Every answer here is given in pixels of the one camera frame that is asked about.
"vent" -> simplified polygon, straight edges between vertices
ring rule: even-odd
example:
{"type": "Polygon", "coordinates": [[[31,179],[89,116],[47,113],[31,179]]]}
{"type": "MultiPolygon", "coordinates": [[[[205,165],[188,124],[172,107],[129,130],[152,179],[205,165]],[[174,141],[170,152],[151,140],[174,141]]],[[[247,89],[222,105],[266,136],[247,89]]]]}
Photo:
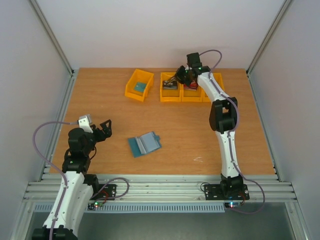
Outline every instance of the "vent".
{"type": "MultiPolygon", "coordinates": [[[[50,212],[53,203],[37,203],[35,212],[50,212]]],[[[113,203],[85,213],[133,214],[133,213],[224,213],[223,203],[113,203]]]]}

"wall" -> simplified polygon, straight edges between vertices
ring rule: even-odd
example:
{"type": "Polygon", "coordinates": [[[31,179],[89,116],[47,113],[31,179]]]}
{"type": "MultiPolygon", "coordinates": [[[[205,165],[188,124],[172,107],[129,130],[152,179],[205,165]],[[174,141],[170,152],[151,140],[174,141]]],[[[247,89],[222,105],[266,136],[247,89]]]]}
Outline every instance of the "wall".
{"type": "Polygon", "coordinates": [[[283,180],[292,181],[312,239],[319,239],[320,1],[294,1],[252,73],[283,180]]]}
{"type": "Polygon", "coordinates": [[[179,67],[212,48],[223,52],[219,67],[248,68],[283,0],[38,2],[74,69],[179,67]]]}
{"type": "MultiPolygon", "coordinates": [[[[0,239],[9,239],[28,181],[42,167],[34,129],[57,117],[68,72],[27,0],[0,7],[0,239]]],[[[51,128],[37,136],[45,150],[51,128]]]]}

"black mounting plate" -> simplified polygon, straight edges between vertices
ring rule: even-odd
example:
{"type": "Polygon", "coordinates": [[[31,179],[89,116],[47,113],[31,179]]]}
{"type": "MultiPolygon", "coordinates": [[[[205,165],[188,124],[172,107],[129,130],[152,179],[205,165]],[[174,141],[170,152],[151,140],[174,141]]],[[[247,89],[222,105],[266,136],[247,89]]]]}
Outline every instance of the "black mounting plate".
{"type": "MultiPolygon", "coordinates": [[[[204,184],[203,187],[205,200],[243,200],[243,197],[240,196],[238,193],[231,195],[229,198],[225,198],[222,194],[220,184],[204,184]]],[[[243,189],[239,192],[242,193],[242,195],[245,197],[245,200],[250,199],[248,186],[246,184],[243,184],[243,189]]]]}
{"type": "MultiPolygon", "coordinates": [[[[104,186],[104,184],[99,184],[99,190],[104,186]]],[[[103,191],[105,191],[109,197],[115,197],[117,193],[117,185],[116,184],[108,184],[104,187],[103,191]]],[[[105,198],[106,195],[103,192],[98,193],[97,196],[93,197],[92,200],[105,198]]]]}

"wooden tabletop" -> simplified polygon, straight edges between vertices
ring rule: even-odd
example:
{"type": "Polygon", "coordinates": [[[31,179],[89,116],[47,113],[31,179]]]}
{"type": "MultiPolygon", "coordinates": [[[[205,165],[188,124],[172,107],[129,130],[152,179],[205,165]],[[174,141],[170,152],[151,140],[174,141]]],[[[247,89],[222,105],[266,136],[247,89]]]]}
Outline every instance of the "wooden tabletop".
{"type": "MultiPolygon", "coordinates": [[[[160,72],[174,68],[141,68],[154,73],[154,84],[144,102],[125,97],[133,68],[81,68],[78,72],[65,121],[91,114],[97,126],[112,120],[112,137],[96,144],[92,174],[219,175],[221,156],[215,132],[209,126],[210,103],[160,102],[160,72]],[[133,158],[128,138],[154,131],[162,148],[133,158]]],[[[244,69],[216,69],[226,93],[238,100],[239,128],[235,134],[237,159],[247,175],[274,174],[265,135],[244,69]]],[[[68,149],[64,125],[53,163],[60,168],[68,149]]]]}

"table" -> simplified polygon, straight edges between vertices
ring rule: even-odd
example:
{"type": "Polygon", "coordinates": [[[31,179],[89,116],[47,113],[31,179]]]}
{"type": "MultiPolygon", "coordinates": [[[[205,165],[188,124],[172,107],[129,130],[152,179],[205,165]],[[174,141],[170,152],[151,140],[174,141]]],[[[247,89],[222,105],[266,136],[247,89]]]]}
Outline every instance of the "table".
{"type": "MultiPolygon", "coordinates": [[[[154,73],[154,84],[144,102],[125,97],[133,68],[81,68],[78,72],[65,121],[91,114],[97,126],[112,120],[112,137],[96,144],[91,174],[219,175],[219,143],[209,126],[210,103],[160,102],[160,73],[176,68],[140,68],[154,73]],[[154,131],[162,148],[133,158],[128,138],[154,131]]],[[[238,100],[239,128],[235,134],[237,159],[246,175],[273,175],[266,138],[244,69],[216,69],[225,91],[238,100]]],[[[68,132],[61,129],[53,163],[60,168],[68,149],[68,132]]]]}

